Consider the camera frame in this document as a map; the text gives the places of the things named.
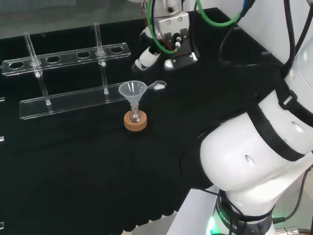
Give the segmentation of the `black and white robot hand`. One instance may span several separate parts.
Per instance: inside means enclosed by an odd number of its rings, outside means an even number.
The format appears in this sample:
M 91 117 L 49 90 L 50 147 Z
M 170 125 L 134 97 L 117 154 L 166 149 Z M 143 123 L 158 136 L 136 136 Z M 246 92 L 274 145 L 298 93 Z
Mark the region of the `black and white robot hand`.
M 190 20 L 187 12 L 182 11 L 172 16 L 154 18 L 152 22 L 158 42 L 167 50 L 177 49 L 177 51 L 170 55 L 158 48 L 149 27 L 146 26 L 140 34 L 140 41 L 148 47 L 133 63 L 133 71 L 142 72 L 150 69 L 161 56 L 167 58 L 164 62 L 164 69 L 167 71 L 177 70 L 197 62 L 198 55 L 191 44 Z

